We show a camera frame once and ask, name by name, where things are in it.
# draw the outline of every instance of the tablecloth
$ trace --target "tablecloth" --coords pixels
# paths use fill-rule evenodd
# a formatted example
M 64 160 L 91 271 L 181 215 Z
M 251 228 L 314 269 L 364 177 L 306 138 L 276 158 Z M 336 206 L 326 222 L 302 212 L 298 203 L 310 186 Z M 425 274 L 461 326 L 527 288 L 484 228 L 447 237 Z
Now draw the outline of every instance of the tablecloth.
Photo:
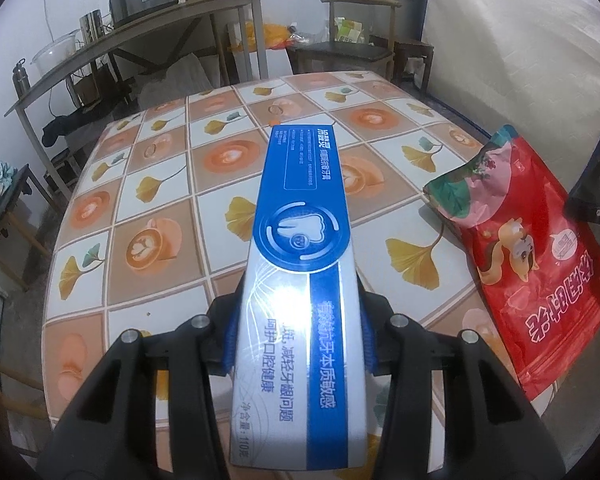
M 472 158 L 480 143 L 372 72 L 312 73 L 204 91 L 103 131 L 68 205 L 49 274 L 42 351 L 53 424 L 122 331 L 168 332 L 235 290 L 267 141 L 279 123 L 333 125 L 365 287 L 430 330 L 477 330 L 512 370 L 461 242 L 422 197 L 429 180 Z M 390 238 L 398 243 L 388 244 Z M 430 254 L 433 266 L 419 269 L 422 279 L 411 283 L 392 259 L 414 250 Z M 232 384 L 211 380 L 227 450 Z M 437 468 L 442 375 L 433 382 L 430 468 Z M 366 382 L 366 467 L 312 473 L 230 467 L 232 476 L 369 478 L 388 385 L 388 378 Z M 557 387 L 534 401 L 536 410 L 544 411 Z M 158 464 L 170 469 L 166 372 L 157 378 L 156 419 Z

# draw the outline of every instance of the plastic bag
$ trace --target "plastic bag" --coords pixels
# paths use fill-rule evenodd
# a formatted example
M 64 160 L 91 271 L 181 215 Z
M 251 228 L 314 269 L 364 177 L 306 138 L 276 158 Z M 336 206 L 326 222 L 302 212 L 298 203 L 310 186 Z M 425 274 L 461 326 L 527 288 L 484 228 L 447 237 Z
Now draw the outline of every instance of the plastic bag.
M 424 193 L 459 229 L 520 385 L 537 397 L 600 327 L 589 225 L 563 216 L 567 193 L 512 126 Z
M 265 23 L 264 41 L 266 48 L 269 50 L 282 50 L 293 43 L 291 33 L 284 25 L 276 25 L 275 23 Z M 256 51 L 256 35 L 253 28 L 253 22 L 247 22 L 247 37 L 249 40 L 249 52 Z M 237 46 L 230 47 L 232 52 L 242 52 L 242 42 Z

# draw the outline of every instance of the cartoon character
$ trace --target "cartoon character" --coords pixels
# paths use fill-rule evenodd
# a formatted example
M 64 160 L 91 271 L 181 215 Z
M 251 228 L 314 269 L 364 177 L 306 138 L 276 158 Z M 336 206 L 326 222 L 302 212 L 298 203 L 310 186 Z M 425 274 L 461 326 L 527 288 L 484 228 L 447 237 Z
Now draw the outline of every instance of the cartoon character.
M 522 218 L 509 220 L 498 229 L 498 241 L 487 247 L 487 256 L 491 251 L 488 270 L 478 268 L 480 281 L 485 285 L 494 285 L 502 279 L 502 265 L 505 259 L 504 249 L 509 251 L 509 265 L 520 280 L 528 282 L 529 272 L 538 270 L 534 239 L 522 227 Z

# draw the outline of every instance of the blue and white toothpaste box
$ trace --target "blue and white toothpaste box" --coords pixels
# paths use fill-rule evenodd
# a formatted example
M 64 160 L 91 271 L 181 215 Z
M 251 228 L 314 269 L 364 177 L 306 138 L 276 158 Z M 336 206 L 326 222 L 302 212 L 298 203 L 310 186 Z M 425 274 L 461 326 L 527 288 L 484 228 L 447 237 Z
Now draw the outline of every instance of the blue and white toothpaste box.
M 240 307 L 231 462 L 280 470 L 366 462 L 365 365 L 332 126 L 275 126 Z

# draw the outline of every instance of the tooth logo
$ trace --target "tooth logo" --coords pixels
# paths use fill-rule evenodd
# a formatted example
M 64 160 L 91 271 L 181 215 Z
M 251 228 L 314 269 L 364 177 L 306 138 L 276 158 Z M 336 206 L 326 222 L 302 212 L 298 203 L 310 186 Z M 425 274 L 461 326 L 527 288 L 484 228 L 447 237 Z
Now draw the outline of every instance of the tooth logo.
M 278 223 L 278 234 L 288 238 L 289 244 L 298 250 L 309 244 L 320 244 L 324 241 L 324 221 L 318 214 L 286 218 Z

